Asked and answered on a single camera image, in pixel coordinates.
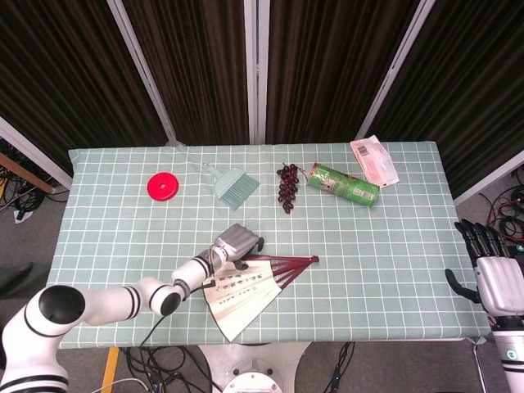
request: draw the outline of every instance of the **pink package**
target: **pink package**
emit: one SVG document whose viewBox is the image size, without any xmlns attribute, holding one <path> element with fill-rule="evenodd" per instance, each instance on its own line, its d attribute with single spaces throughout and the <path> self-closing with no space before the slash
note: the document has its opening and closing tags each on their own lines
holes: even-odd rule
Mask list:
<svg viewBox="0 0 524 393">
<path fill-rule="evenodd" d="M 370 183 L 386 187 L 399 182 L 390 153 L 375 135 L 352 141 L 350 146 Z"/>
</svg>

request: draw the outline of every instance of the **green cylinder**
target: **green cylinder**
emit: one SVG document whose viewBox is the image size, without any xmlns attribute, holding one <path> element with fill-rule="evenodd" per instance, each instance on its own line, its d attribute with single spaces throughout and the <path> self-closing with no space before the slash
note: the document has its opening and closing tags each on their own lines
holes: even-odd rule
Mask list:
<svg viewBox="0 0 524 393">
<path fill-rule="evenodd" d="M 316 162 L 309 172 L 308 184 L 366 206 L 375 203 L 380 191 L 380 187 L 375 184 L 343 174 Z"/>
</svg>

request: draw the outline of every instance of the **red lid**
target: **red lid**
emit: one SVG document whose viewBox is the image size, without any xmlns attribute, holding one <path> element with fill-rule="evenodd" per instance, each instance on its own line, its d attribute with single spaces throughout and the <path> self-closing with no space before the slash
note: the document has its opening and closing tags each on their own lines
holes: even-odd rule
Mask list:
<svg viewBox="0 0 524 393">
<path fill-rule="evenodd" d="M 178 191 L 178 180 L 173 174 L 161 172 L 147 182 L 147 193 L 155 201 L 167 201 Z"/>
</svg>

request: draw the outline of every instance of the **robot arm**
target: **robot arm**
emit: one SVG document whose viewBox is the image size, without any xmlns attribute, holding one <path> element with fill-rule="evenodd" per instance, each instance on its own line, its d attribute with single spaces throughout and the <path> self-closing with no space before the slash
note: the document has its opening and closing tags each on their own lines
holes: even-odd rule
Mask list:
<svg viewBox="0 0 524 393">
<path fill-rule="evenodd" d="M 42 289 L 4 328 L 7 367 L 2 393 L 66 393 L 67 371 L 56 362 L 62 337 L 81 322 L 98 326 L 135 318 L 146 305 L 155 314 L 172 314 L 202 282 L 225 262 L 236 262 L 263 239 L 234 224 L 209 249 L 173 271 L 173 284 L 146 277 L 125 287 L 85 291 L 56 285 Z"/>
<path fill-rule="evenodd" d="M 451 288 L 474 303 L 482 303 L 512 393 L 524 393 L 524 274 L 510 258 L 493 229 L 463 219 L 455 223 L 466 242 L 477 278 L 477 290 L 462 287 L 454 273 L 445 276 Z"/>
</svg>

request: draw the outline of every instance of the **dark curtain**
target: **dark curtain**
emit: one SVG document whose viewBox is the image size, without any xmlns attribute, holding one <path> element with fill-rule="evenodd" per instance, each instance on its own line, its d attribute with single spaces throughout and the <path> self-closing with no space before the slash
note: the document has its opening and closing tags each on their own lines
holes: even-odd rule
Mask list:
<svg viewBox="0 0 524 393">
<path fill-rule="evenodd" d="M 372 134 L 436 141 L 454 197 L 520 152 L 524 2 L 436 2 Z"/>
<path fill-rule="evenodd" d="M 266 142 L 349 142 L 417 0 L 273 0 Z"/>
<path fill-rule="evenodd" d="M 167 142 L 105 0 L 2 0 L 0 37 L 0 115 L 70 174 L 68 149 Z"/>
<path fill-rule="evenodd" d="M 177 139 L 249 143 L 242 0 L 124 0 Z"/>
</svg>

